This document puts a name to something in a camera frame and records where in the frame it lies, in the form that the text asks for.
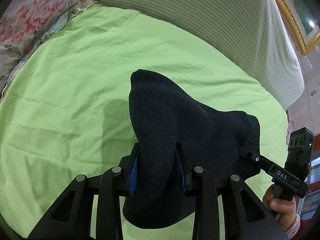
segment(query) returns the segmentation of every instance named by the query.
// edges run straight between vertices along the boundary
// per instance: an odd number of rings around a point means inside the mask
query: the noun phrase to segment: tiled wall
[[[320,44],[307,56],[304,56],[297,51],[292,37],[290,35],[289,37],[300,61],[305,90],[288,110],[293,117],[295,130],[306,127],[316,135],[320,133]]]

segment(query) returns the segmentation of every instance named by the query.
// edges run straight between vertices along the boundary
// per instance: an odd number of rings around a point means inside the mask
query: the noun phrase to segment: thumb
[[[287,201],[284,199],[274,198],[269,203],[270,208],[276,212],[281,212],[284,215],[292,215],[296,212],[296,205],[294,199],[292,201]]]

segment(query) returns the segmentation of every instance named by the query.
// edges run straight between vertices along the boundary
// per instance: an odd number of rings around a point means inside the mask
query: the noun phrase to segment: green bed sheet
[[[286,114],[256,80],[174,25],[96,4],[34,53],[0,103],[0,212],[22,236],[76,175],[102,174],[130,154],[128,95],[137,69],[167,76],[217,110],[255,115],[261,153],[284,164]],[[247,182],[259,197],[271,184],[263,172]],[[192,227],[193,215],[157,230],[123,219],[125,240],[186,240]]]

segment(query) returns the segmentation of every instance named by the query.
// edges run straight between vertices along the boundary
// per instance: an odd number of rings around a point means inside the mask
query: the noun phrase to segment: folded black clothing
[[[260,172],[238,154],[245,145],[260,152],[255,116],[217,111],[169,78],[147,70],[131,76],[129,109],[140,146],[137,187],[126,198],[123,214],[139,228],[165,228],[195,211],[195,197],[184,197],[177,179],[177,142],[197,166],[212,172],[217,187],[226,187],[231,174],[247,179]]]

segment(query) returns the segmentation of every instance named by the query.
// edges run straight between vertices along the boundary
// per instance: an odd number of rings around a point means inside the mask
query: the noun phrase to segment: gold picture frame
[[[291,0],[276,0],[284,23],[294,34],[296,41],[299,44],[300,51],[303,55],[312,51],[320,42],[320,28],[315,23],[313,24],[313,31],[307,33],[300,16]]]

